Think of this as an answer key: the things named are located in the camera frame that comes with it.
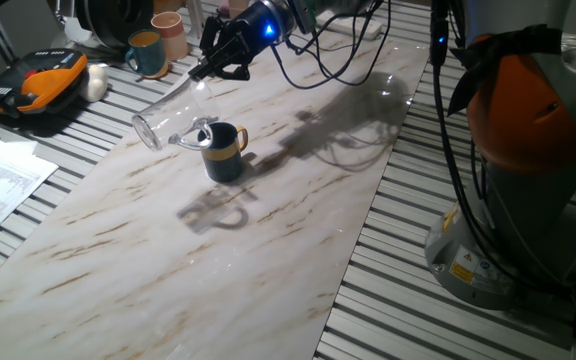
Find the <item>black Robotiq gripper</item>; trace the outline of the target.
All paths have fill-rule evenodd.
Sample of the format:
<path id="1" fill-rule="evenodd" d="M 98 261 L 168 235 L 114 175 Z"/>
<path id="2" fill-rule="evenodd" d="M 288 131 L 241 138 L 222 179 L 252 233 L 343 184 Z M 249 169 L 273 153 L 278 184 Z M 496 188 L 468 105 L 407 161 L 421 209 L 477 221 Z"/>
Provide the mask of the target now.
<path id="1" fill-rule="evenodd" d="M 237 35 L 229 34 L 220 18 L 209 17 L 199 43 L 202 56 L 188 74 L 193 79 L 211 76 L 248 81 L 250 57 L 244 53 L 260 53 L 279 44 L 296 28 L 292 8 L 285 0 L 252 3 L 237 16 Z"/>

